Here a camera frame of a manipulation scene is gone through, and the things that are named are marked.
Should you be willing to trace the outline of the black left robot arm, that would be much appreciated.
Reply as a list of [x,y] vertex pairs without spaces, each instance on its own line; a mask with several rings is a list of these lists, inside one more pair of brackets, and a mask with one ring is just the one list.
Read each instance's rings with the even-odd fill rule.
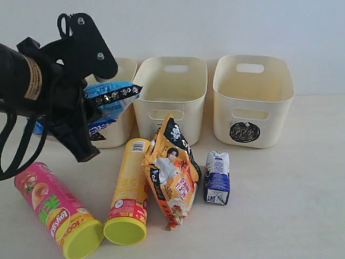
[[58,16],[60,39],[41,46],[28,37],[1,46],[1,104],[6,112],[40,120],[79,162],[99,154],[87,129],[97,111],[85,104],[86,78],[108,80],[118,64],[86,13]]

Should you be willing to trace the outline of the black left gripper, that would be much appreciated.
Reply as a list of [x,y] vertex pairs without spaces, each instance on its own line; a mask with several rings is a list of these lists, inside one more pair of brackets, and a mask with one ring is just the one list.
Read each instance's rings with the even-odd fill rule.
[[59,40],[41,46],[26,37],[17,44],[17,50],[36,62],[43,76],[37,113],[77,162],[88,162],[100,151],[91,144],[86,126],[100,115],[84,103],[86,77],[92,74],[101,81],[111,79],[118,72],[118,64],[90,15],[62,13],[57,27]]

